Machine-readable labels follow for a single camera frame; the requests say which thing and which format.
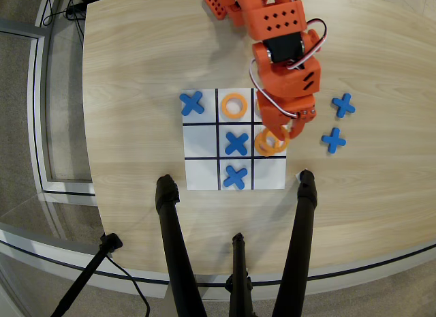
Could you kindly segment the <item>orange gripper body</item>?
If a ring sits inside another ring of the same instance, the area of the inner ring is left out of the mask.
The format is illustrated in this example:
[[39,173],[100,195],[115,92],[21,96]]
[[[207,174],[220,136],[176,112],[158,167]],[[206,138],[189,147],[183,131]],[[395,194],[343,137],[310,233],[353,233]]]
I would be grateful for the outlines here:
[[267,93],[273,104],[260,90],[258,90],[258,108],[264,125],[277,125],[289,123],[291,119],[297,119],[298,113],[307,108],[315,108],[315,96],[302,97],[277,97]]

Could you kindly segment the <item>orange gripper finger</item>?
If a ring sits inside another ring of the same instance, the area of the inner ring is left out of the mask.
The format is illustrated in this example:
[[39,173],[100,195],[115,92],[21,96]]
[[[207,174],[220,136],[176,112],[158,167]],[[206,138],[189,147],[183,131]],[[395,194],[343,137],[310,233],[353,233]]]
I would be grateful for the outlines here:
[[266,130],[270,132],[277,140],[281,142],[288,141],[290,139],[289,131],[284,125],[276,125],[274,127],[266,127]]
[[290,139],[296,138],[304,129],[306,123],[312,121],[316,117],[315,108],[303,109],[298,113],[298,118],[292,121],[292,126],[289,131]]

